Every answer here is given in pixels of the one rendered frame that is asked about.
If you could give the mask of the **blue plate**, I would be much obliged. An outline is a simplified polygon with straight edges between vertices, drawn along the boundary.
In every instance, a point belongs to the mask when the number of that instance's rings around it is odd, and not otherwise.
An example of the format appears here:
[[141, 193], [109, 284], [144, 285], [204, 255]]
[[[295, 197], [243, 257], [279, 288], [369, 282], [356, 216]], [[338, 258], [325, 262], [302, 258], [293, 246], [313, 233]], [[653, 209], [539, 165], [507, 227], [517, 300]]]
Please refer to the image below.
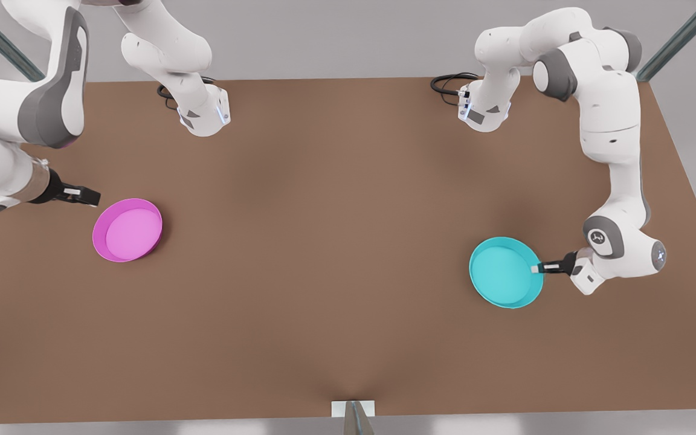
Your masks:
[[486, 239], [473, 250], [468, 265], [476, 292], [498, 308], [519, 309], [541, 294], [544, 276], [533, 272], [540, 259], [529, 246], [511, 237]]

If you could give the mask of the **pink plate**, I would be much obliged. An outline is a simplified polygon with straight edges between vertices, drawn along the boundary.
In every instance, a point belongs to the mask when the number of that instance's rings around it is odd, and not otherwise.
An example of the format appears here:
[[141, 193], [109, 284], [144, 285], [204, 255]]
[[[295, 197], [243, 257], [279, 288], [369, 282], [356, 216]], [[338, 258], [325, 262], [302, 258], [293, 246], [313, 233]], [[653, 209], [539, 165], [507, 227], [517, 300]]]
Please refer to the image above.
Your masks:
[[163, 218], [155, 204], [140, 198], [118, 201], [97, 218], [92, 242], [111, 262], [130, 262], [154, 250], [163, 233]]

